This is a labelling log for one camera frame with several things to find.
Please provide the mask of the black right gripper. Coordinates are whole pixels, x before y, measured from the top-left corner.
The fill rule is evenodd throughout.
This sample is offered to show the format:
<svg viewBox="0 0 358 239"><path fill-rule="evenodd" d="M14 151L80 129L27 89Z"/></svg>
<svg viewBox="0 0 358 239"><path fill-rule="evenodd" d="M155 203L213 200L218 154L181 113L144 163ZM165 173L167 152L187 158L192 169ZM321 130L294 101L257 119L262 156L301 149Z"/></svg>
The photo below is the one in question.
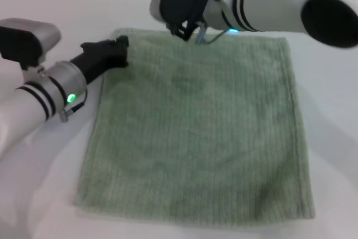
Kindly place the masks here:
<svg viewBox="0 0 358 239"><path fill-rule="evenodd" d="M202 24L202 17L188 18L182 25L168 24L168 29L172 35L188 41L193 32Z"/></svg>

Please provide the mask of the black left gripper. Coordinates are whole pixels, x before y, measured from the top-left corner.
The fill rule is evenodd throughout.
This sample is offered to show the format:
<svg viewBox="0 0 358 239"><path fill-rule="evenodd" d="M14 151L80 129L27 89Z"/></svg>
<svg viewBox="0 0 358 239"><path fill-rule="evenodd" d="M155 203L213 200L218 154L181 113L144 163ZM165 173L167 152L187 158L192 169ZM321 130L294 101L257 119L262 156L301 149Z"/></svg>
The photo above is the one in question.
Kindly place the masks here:
<svg viewBox="0 0 358 239"><path fill-rule="evenodd" d="M126 35L120 35L115 40L83 43L83 53L70 62L81 71L88 85L109 69L126 68L129 65L128 47L129 38Z"/></svg>

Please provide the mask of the green terry towel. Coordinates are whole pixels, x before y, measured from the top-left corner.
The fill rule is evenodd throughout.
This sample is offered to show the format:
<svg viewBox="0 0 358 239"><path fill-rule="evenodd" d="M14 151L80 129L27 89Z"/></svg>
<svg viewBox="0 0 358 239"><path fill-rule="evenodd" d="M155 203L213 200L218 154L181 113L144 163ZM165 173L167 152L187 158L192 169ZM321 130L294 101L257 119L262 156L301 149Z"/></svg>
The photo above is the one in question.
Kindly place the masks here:
<svg viewBox="0 0 358 239"><path fill-rule="evenodd" d="M129 38L129 66L103 78L76 206L201 226L314 218L285 38L114 35Z"/></svg>

